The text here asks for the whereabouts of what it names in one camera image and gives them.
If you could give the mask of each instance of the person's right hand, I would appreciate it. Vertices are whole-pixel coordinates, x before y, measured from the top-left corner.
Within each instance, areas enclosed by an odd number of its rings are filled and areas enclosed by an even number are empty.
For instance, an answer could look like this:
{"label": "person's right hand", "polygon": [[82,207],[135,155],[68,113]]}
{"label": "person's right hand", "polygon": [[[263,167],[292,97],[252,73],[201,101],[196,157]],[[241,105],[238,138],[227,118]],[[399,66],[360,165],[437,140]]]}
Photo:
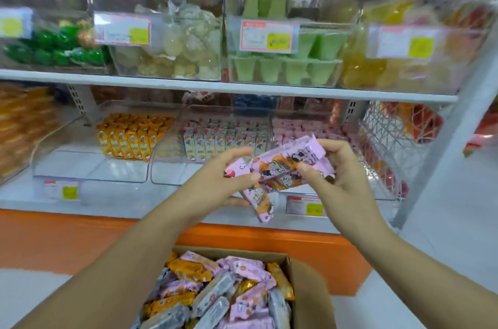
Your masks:
{"label": "person's right hand", "polygon": [[338,140],[318,141],[336,170],[334,184],[305,163],[299,163],[297,170],[320,197],[332,224],[355,246],[392,233],[378,209],[365,169],[349,144]]}

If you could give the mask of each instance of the floor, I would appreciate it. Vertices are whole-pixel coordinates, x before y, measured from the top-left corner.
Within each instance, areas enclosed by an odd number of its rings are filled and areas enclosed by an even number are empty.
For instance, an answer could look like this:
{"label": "floor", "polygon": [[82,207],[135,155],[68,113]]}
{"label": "floor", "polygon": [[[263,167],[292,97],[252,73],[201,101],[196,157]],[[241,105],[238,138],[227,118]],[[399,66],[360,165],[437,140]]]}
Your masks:
{"label": "floor", "polygon": [[[401,236],[498,293],[498,147],[455,161],[417,203]],[[70,276],[0,270],[0,329],[9,329]],[[354,298],[333,296],[339,329],[423,329],[372,273]]]}

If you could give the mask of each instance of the stack of orange snacks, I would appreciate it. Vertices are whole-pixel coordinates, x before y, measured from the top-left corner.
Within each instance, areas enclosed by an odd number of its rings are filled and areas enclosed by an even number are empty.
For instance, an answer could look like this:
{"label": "stack of orange snacks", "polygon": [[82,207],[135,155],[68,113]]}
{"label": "stack of orange snacks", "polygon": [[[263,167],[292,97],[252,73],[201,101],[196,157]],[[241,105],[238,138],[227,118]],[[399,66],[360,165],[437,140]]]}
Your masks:
{"label": "stack of orange snacks", "polygon": [[0,179],[25,168],[36,144],[58,127],[48,88],[0,84]]}
{"label": "stack of orange snacks", "polygon": [[178,113],[113,113],[96,126],[96,134],[105,155],[117,159],[149,161],[155,145],[177,116]]}

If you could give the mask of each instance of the forearm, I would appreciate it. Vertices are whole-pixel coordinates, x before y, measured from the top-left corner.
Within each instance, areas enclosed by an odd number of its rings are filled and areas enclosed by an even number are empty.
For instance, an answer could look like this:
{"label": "forearm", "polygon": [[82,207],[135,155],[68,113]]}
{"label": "forearm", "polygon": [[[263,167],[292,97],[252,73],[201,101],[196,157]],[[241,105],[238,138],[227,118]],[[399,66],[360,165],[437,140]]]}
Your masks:
{"label": "forearm", "polygon": [[369,242],[359,250],[428,329],[496,327],[498,295],[394,233]]}
{"label": "forearm", "polygon": [[15,328],[129,327],[187,225],[179,206],[175,195],[157,206]]}

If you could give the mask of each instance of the orange shelf base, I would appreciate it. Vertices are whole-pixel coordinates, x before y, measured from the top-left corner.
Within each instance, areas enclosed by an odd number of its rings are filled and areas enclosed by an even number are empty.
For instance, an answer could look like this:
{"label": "orange shelf base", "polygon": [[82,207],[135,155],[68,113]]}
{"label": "orange shelf base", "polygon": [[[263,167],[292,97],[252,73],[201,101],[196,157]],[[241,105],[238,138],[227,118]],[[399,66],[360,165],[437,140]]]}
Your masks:
{"label": "orange shelf base", "polygon": [[[0,267],[74,275],[136,221],[0,210]],[[330,294],[354,296],[371,271],[351,243],[333,234],[198,224],[177,244],[287,253],[320,272]]]}

